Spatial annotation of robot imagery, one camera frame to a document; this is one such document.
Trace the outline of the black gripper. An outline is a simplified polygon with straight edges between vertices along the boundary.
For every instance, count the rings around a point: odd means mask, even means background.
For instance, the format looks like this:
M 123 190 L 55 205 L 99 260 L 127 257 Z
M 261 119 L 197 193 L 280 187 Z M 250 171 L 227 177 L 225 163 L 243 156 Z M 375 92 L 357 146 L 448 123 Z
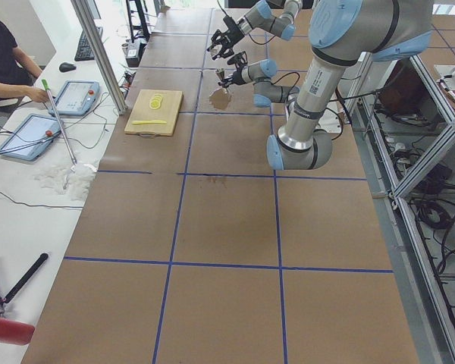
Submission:
M 232 17 L 225 16 L 223 21 L 227 29 L 224 32 L 220 30 L 214 32 L 206 51 L 217 52 L 220 48 L 220 58 L 230 58 L 234 55 L 234 46 L 245 37 L 245 34 Z
M 230 57 L 227 61 L 228 65 L 234 65 L 236 70 L 230 76 L 227 77 L 227 86 L 231 85 L 244 85 L 250 83 L 249 80 L 245 79 L 243 71 L 248 70 L 248 58 L 245 51 L 238 52 L 237 54 Z

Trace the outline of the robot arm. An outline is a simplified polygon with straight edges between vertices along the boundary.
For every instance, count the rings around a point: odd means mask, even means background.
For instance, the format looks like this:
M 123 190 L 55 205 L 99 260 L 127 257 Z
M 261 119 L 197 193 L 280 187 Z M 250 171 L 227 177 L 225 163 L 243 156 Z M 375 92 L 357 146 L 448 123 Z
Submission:
M 266 153 L 274 170 L 312 170 L 331 157 L 332 140 L 319 121 L 348 68 L 365 52 L 373 61 L 396 61 L 426 50 L 431 38 L 432 1 L 318 1 L 309 23 L 312 61 L 303 85 L 275 86 L 274 61 L 236 63 L 227 79 L 251 83 L 254 103 L 285 104 L 286 123 L 268 137 Z
M 226 30 L 216 30 L 206 51 L 212 60 L 234 55 L 234 46 L 255 29 L 264 30 L 282 40 L 295 34 L 295 20 L 303 8 L 311 8 L 313 1 L 257 1 L 244 15 L 235 20 L 225 10 Z

